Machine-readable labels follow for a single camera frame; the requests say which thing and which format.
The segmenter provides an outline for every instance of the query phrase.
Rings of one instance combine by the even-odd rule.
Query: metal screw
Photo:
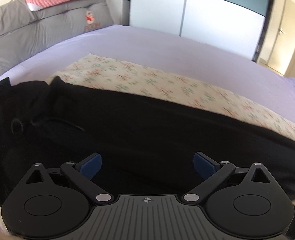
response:
[[[186,194],[183,198],[186,201],[194,202],[194,201],[199,200],[200,197],[198,195],[196,195],[196,194]]]
[[[102,202],[109,201],[109,200],[111,200],[111,198],[112,198],[112,196],[109,194],[99,194],[96,196],[96,199],[98,201],[102,201]]]

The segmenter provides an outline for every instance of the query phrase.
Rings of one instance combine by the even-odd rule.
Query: floral blanket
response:
[[[192,78],[91,54],[56,72],[47,82],[55,76],[74,85],[143,95],[223,114],[295,141],[295,123],[231,91]],[[6,232],[1,212],[0,228]]]

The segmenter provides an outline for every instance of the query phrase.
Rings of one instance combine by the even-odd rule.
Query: blue pad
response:
[[[194,155],[193,164],[194,169],[203,179],[208,179],[217,172],[216,167],[198,153]]]
[[[78,170],[83,176],[87,177],[88,179],[92,179],[95,174],[100,171],[101,167],[102,157],[100,154],[97,154],[93,158],[82,164]]]

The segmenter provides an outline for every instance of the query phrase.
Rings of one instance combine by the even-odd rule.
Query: doorway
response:
[[[295,3],[285,0],[281,23],[267,66],[284,75],[295,49]]]

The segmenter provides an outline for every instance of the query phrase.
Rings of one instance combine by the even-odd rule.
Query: floor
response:
[[[274,73],[278,74],[279,76],[282,76],[283,77],[283,75],[280,72],[276,71],[273,68],[270,68],[268,65],[265,65],[264,63],[262,63],[260,61],[258,62],[258,64],[261,65],[261,66],[263,66],[263,67],[266,67],[267,69],[269,69],[269,70],[273,71]]]

